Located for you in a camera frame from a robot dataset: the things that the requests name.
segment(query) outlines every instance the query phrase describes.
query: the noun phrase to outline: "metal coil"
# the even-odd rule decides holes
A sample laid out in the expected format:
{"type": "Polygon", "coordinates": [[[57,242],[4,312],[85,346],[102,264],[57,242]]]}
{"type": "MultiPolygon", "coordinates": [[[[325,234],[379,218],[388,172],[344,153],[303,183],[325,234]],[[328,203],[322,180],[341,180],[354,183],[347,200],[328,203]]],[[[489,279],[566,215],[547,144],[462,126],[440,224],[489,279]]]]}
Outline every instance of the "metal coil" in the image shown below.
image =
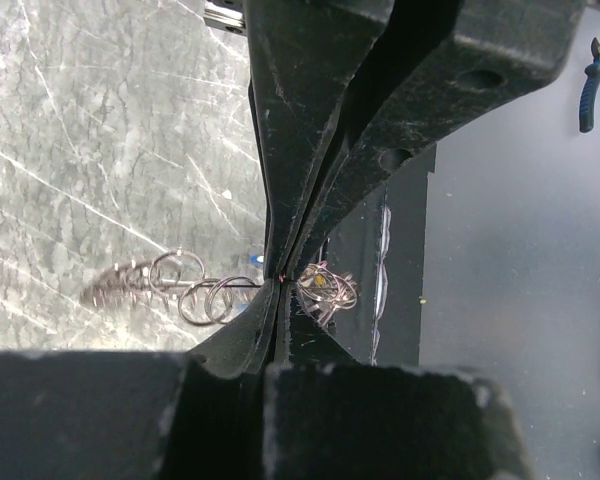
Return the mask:
{"type": "MultiPolygon", "coordinates": [[[[135,306],[160,299],[167,312],[170,303],[175,303],[182,320],[203,327],[229,321],[236,301],[246,306],[260,287],[254,280],[240,275],[207,277],[200,257],[178,249],[151,260],[114,264],[90,282],[82,291],[80,301],[93,308],[111,309],[129,300],[135,306]],[[193,315],[199,295],[204,295],[204,320],[193,315]]],[[[351,275],[335,275],[326,268],[326,262],[310,264],[298,280],[298,289],[307,311],[314,318],[318,315],[316,321],[321,326],[326,326],[336,311],[353,308],[357,302],[351,275]]]]}

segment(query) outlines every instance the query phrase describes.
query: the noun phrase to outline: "pliers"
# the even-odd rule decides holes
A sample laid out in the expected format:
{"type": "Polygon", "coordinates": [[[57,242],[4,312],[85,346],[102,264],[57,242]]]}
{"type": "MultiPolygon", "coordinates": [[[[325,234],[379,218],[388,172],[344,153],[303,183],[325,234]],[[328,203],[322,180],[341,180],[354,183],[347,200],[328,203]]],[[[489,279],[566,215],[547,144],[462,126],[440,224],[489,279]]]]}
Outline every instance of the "pliers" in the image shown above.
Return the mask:
{"type": "Polygon", "coordinates": [[[600,42],[594,38],[591,42],[593,63],[584,69],[587,81],[580,96],[580,131],[587,133],[593,130],[593,108],[596,101],[596,92],[600,85],[600,42]]]}

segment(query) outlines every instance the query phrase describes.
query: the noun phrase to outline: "black tool handle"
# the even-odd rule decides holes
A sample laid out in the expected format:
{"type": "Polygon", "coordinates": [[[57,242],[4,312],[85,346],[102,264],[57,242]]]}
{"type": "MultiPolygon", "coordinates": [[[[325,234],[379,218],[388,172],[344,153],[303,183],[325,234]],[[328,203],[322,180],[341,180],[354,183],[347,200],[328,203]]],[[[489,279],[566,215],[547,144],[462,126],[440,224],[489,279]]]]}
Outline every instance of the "black tool handle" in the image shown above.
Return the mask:
{"type": "Polygon", "coordinates": [[[592,63],[584,69],[584,73],[587,74],[587,81],[580,96],[580,131],[587,133],[593,130],[593,107],[600,86],[600,65],[592,63]]]}

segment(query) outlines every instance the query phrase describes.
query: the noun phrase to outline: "gray marble tile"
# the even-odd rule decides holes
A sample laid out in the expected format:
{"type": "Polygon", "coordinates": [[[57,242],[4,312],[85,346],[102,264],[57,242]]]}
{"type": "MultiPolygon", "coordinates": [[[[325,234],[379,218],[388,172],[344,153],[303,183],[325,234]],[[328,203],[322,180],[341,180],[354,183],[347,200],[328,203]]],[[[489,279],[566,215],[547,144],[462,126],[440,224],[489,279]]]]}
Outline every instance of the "gray marble tile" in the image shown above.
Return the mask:
{"type": "Polygon", "coordinates": [[[246,41],[202,2],[0,0],[0,349],[187,349],[156,303],[94,312],[86,283],[178,246],[258,272],[265,198],[246,41]]]}

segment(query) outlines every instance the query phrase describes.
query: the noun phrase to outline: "gray table surface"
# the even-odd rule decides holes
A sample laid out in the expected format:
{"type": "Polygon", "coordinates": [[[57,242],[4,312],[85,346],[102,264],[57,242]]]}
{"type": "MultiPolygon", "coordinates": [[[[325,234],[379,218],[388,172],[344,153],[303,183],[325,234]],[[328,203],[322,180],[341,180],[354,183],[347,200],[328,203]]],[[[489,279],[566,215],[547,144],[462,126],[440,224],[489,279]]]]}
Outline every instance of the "gray table surface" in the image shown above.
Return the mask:
{"type": "Polygon", "coordinates": [[[258,272],[265,198],[246,40],[202,2],[0,0],[0,349],[183,350],[212,328],[83,286],[179,246],[258,272]]]}
{"type": "MultiPolygon", "coordinates": [[[[0,0],[0,349],[190,348],[211,331],[93,313],[81,288],[177,246],[257,274],[246,43],[200,14],[0,0]]],[[[560,79],[442,141],[430,181],[421,361],[501,382],[542,480],[600,479],[600,93],[577,131],[594,35],[587,12],[560,79]]]]}

